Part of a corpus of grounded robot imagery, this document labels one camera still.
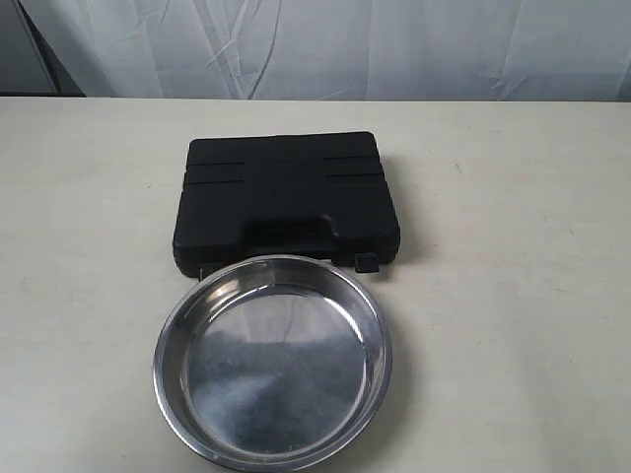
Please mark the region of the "black plastic tool case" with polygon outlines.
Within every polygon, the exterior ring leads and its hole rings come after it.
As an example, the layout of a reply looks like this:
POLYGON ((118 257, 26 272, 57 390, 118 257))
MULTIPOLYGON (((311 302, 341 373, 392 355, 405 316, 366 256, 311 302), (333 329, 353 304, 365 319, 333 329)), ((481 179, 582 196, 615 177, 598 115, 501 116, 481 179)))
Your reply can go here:
POLYGON ((400 225, 369 131, 197 138, 188 145, 173 256, 188 278, 260 255, 390 264, 400 225))

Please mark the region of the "round stainless steel tray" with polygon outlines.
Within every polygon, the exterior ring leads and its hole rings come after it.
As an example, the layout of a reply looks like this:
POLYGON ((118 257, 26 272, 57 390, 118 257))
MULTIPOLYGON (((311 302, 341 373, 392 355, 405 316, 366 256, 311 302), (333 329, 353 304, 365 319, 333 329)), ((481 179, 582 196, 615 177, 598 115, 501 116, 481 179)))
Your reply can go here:
POLYGON ((366 429, 391 370, 385 314, 355 278, 267 255, 208 275, 174 306, 152 375, 190 450, 238 472, 294 472, 366 429))

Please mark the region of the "white fabric backdrop curtain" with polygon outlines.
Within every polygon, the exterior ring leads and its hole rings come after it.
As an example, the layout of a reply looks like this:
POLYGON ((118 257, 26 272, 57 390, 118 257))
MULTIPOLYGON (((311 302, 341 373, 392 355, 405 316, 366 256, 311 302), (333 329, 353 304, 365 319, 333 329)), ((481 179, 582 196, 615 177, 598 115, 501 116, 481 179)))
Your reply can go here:
POLYGON ((28 1, 90 97, 628 101, 626 1, 28 1))

